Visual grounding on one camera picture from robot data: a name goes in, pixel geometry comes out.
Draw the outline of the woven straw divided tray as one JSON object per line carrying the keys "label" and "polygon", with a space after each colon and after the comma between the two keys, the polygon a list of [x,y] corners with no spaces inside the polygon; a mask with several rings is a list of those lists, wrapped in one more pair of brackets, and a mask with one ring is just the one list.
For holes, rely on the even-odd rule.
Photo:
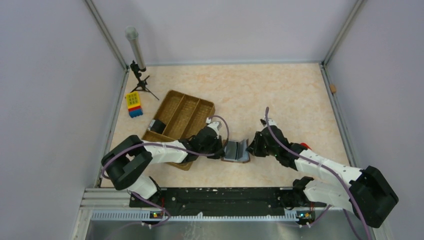
{"label": "woven straw divided tray", "polygon": [[153,130],[150,123],[141,139],[149,142],[187,139],[205,127],[207,118],[214,114],[212,101],[169,90],[152,119],[160,121],[164,127]]}

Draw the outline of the stack of credit cards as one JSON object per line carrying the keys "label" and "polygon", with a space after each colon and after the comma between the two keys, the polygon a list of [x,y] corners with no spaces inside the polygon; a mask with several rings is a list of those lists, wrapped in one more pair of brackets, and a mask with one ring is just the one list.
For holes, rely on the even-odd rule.
{"label": "stack of credit cards", "polygon": [[158,133],[158,134],[162,134],[166,128],[166,124],[164,122],[162,122],[159,119],[152,119],[151,122],[148,125],[147,130],[154,132],[154,133]]}

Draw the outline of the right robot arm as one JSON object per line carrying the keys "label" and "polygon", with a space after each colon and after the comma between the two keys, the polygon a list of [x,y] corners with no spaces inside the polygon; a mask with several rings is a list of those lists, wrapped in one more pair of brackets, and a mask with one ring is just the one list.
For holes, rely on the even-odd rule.
{"label": "right robot arm", "polygon": [[261,119],[247,152],[274,157],[282,166],[305,173],[293,181],[293,200],[299,206],[324,203],[353,213],[372,228],[379,228],[399,203],[381,171],[373,166],[352,167],[320,156],[303,144],[289,142],[272,119]]}

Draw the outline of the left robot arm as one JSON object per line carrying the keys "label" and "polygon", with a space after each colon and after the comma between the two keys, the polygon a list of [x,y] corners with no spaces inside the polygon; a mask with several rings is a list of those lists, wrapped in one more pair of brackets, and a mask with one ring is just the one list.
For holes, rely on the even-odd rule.
{"label": "left robot arm", "polygon": [[199,157],[218,159],[224,154],[221,123],[213,121],[196,135],[170,142],[152,142],[130,135],[101,159],[101,175],[118,191],[137,194],[149,207],[160,202],[159,186],[144,170],[153,164],[188,164]]}

